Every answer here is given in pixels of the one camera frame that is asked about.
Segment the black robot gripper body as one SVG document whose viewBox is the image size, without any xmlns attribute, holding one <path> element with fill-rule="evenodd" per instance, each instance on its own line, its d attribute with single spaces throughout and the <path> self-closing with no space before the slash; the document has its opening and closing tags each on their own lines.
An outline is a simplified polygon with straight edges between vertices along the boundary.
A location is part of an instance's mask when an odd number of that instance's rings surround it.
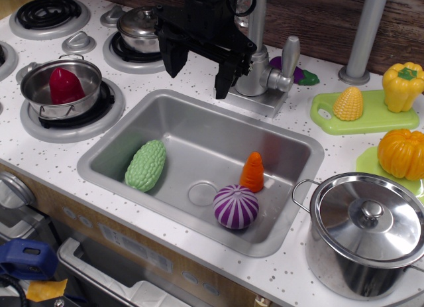
<svg viewBox="0 0 424 307">
<path fill-rule="evenodd" d="M 239 31 L 235 17 L 251 14 L 255 6 L 256 0 L 252 0 L 246 11 L 238 13 L 237 0 L 184 0 L 181 7 L 157 5 L 155 34 L 180 41 L 189 51 L 218 64 L 242 60 L 242 75 L 248 75 L 256 45 Z"/>
</svg>

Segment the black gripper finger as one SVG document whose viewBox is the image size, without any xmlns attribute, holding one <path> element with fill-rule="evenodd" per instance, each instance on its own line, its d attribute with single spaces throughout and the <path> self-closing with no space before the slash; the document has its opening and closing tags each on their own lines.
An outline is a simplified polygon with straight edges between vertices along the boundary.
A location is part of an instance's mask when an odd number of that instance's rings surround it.
<svg viewBox="0 0 424 307">
<path fill-rule="evenodd" d="M 159 36 L 158 41 L 165 69 L 175 78 L 186 64 L 189 50 L 177 40 Z"/>
<path fill-rule="evenodd" d="M 219 64 L 215 76 L 215 98 L 225 99 L 230 88 L 234 86 L 243 73 L 243 61 L 225 60 Z"/>
</svg>

